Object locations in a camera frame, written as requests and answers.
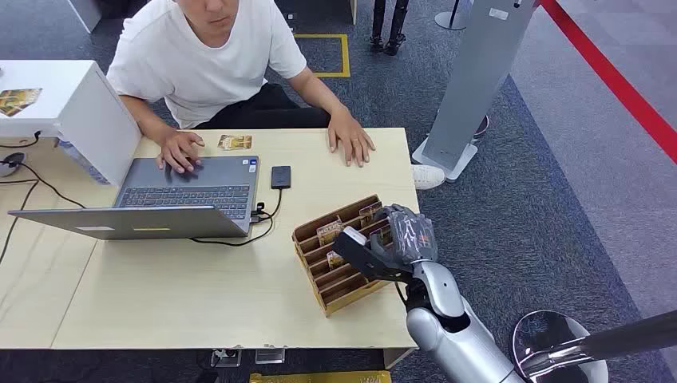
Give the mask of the person's left hand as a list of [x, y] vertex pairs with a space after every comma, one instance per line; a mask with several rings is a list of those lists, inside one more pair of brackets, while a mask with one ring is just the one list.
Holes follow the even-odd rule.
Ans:
[[330, 152], [341, 149], [347, 167], [357, 164], [362, 168], [370, 162], [370, 154], [376, 150], [366, 130], [355, 120], [346, 107], [330, 112], [327, 137]]

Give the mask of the person's right hand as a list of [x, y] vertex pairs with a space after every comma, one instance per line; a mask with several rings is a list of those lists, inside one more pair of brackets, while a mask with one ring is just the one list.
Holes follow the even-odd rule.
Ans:
[[193, 172], [201, 165], [198, 147], [205, 146], [204, 140], [194, 132], [174, 130], [157, 143], [160, 153], [156, 157], [156, 166], [160, 170], [170, 168], [179, 174]]

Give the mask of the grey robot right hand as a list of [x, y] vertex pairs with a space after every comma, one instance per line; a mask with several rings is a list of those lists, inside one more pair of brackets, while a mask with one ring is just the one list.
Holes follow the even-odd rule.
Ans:
[[370, 250], [389, 267], [405, 270], [420, 262], [436, 262], [437, 242], [432, 221], [408, 207], [392, 204], [380, 208], [375, 218], [386, 219], [390, 227], [391, 247], [381, 235], [370, 234]]

